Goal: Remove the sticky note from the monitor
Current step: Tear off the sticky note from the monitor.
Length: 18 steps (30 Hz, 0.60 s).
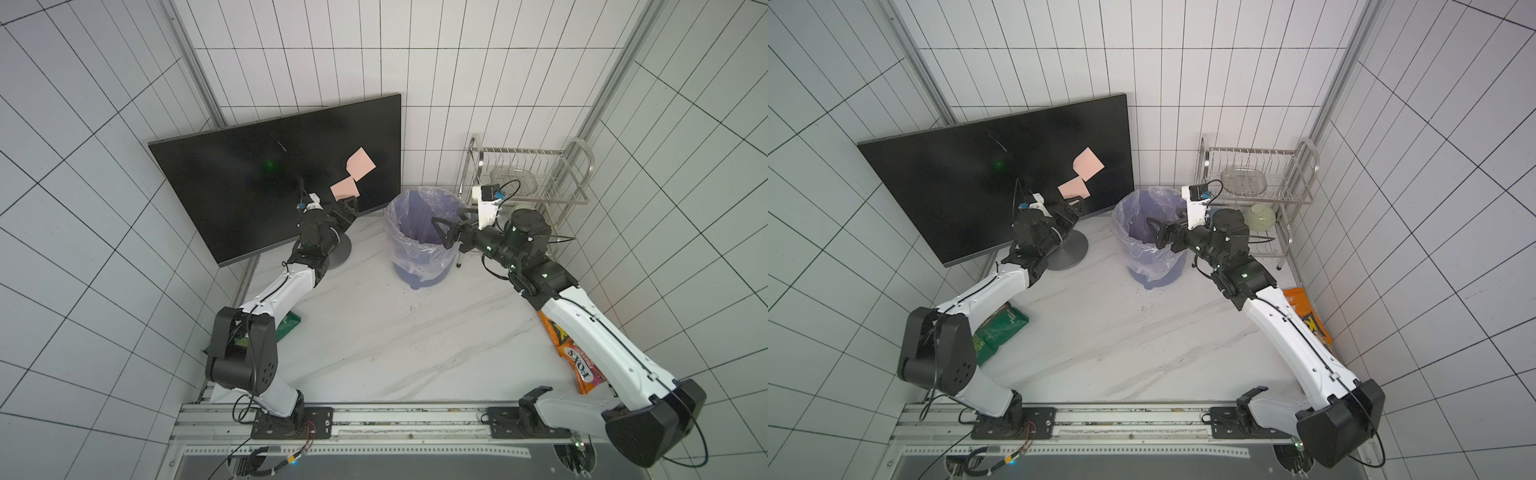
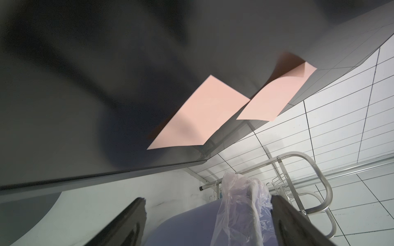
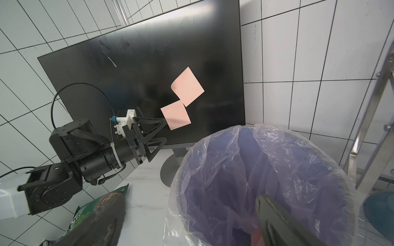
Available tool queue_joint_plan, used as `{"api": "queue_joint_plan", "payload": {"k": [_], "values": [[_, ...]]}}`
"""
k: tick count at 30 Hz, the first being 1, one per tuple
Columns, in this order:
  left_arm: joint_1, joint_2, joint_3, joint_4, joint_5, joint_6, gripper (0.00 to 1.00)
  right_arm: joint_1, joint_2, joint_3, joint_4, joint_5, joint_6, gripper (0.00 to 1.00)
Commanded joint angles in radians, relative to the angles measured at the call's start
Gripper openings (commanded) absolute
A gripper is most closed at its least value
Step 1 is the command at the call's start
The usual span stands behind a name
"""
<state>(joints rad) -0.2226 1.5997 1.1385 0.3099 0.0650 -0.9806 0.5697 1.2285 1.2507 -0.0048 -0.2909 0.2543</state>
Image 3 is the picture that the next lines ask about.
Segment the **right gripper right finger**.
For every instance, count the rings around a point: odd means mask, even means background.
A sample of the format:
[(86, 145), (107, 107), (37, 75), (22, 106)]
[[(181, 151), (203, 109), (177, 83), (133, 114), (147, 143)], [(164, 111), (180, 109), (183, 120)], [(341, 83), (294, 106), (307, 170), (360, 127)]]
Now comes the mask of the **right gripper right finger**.
[(323, 246), (317, 237), (295, 220), (274, 199), (260, 195), (255, 205), (264, 245)]

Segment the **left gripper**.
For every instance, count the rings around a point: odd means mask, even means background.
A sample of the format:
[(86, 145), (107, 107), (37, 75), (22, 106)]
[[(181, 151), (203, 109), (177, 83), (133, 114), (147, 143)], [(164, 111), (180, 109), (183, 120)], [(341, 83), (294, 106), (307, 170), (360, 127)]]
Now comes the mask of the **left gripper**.
[(143, 117), (134, 117), (133, 120), (135, 124), (132, 124), (131, 128), (128, 125), (123, 126), (125, 138), (139, 165), (146, 158), (151, 162), (165, 146), (167, 139), (165, 137), (152, 138), (145, 144), (143, 135), (156, 135), (167, 125), (167, 121), (164, 118)]

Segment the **pink note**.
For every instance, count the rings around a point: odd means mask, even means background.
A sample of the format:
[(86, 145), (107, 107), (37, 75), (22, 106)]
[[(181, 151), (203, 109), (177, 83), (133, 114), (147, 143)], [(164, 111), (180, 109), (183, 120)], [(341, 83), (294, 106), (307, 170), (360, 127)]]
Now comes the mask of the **pink note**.
[(205, 92), (189, 67), (173, 81), (170, 88), (186, 107)]
[(191, 124), (186, 108), (180, 100), (161, 108), (161, 111), (171, 131)]

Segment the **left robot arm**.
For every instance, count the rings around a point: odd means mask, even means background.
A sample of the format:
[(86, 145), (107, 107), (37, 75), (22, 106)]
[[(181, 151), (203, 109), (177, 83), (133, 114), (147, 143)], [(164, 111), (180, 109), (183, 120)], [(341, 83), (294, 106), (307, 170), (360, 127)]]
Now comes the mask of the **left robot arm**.
[(114, 142), (96, 134), (86, 118), (55, 128), (49, 141), (60, 163), (1, 175), (1, 219), (62, 206), (82, 191), (83, 182), (101, 185), (112, 178), (112, 170), (123, 171), (134, 159), (152, 161), (166, 144), (166, 138), (156, 137), (166, 125), (163, 118), (134, 117), (131, 126), (122, 127), (125, 136)]

